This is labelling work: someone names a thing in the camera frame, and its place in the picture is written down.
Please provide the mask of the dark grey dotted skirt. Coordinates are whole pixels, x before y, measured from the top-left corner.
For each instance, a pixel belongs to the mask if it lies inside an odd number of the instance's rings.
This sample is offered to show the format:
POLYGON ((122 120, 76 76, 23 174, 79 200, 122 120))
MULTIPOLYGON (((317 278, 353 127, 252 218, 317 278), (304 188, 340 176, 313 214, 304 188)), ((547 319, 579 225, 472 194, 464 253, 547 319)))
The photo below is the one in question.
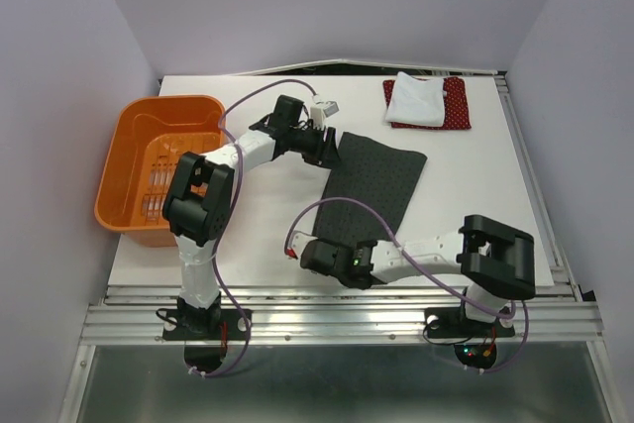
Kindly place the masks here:
POLYGON ((344 133, 341 163, 329 174, 317 208, 312 234, 349 247, 386 240, 387 233, 366 205, 396 232, 414 194, 427 157, 388 147, 373 139, 344 133))

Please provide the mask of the white skirt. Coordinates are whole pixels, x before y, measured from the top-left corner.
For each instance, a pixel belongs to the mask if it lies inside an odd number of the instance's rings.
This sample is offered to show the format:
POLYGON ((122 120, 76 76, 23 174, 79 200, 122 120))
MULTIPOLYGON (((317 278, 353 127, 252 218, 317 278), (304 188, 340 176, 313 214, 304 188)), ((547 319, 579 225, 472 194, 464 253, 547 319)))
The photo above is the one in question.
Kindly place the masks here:
POLYGON ((441 127, 445 121, 444 79, 418 79, 399 71, 385 121, 421 127, 441 127))

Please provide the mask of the red polka dot skirt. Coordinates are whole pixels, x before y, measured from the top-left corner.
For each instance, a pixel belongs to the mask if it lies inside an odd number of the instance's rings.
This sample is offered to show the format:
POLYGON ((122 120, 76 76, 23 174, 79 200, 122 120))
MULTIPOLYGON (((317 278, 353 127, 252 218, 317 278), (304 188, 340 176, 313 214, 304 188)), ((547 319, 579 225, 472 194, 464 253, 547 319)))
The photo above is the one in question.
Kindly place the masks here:
POLYGON ((468 131, 472 128, 465 82, 457 76, 444 78, 445 121, 440 127, 417 126, 390 122, 393 129, 427 131, 468 131))

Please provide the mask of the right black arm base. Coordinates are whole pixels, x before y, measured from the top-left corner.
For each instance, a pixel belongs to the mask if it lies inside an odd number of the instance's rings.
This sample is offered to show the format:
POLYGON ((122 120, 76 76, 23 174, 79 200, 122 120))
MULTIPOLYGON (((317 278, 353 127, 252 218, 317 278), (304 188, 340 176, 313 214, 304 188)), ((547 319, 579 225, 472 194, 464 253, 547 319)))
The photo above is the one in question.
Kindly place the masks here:
POLYGON ((428 307, 424 311, 425 330, 433 340, 465 340, 472 338, 511 338, 513 325, 504 327, 498 319, 480 322, 466 317, 462 306, 428 307))

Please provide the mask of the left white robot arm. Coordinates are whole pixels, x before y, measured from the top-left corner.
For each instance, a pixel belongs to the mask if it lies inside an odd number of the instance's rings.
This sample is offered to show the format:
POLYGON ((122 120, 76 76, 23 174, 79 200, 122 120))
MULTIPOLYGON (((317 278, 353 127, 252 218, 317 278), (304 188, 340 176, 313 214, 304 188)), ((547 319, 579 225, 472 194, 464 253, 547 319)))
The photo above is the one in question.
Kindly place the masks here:
POLYGON ((179 253, 177 309, 186 315, 186 326, 197 337, 211 337, 220 328, 220 289, 212 262, 244 174, 287 152, 323 168, 340 162, 336 130, 325 125, 339 111, 337 103, 314 98, 305 121, 303 110, 302 101, 281 95, 273 111, 237 140, 204 154, 187 152, 177 163, 162 216, 179 253))

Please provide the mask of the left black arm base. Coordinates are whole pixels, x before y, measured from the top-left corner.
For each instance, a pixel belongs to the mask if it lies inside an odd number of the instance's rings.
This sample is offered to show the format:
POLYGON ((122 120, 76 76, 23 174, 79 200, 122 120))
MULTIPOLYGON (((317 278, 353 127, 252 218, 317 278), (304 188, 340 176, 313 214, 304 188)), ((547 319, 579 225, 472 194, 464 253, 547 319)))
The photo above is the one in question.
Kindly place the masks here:
POLYGON ((169 308, 159 308, 155 314, 163 324, 162 338, 168 342, 244 341, 252 319, 250 309, 244 310, 244 318, 235 308, 220 308, 210 317, 192 317, 169 308))

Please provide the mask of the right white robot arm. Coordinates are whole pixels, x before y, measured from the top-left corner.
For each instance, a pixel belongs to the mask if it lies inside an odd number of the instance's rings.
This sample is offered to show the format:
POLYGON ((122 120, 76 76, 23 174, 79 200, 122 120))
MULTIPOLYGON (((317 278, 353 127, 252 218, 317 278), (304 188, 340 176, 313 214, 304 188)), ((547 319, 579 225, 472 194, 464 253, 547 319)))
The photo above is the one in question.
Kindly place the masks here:
POLYGON ((470 215, 456 232, 396 245, 370 240, 354 246, 294 231, 287 254, 300 267, 366 290, 422 275, 446 289, 441 275, 462 275, 471 283, 456 310, 459 328, 477 334, 499 318, 504 306, 536 295, 534 238, 481 215, 470 215))

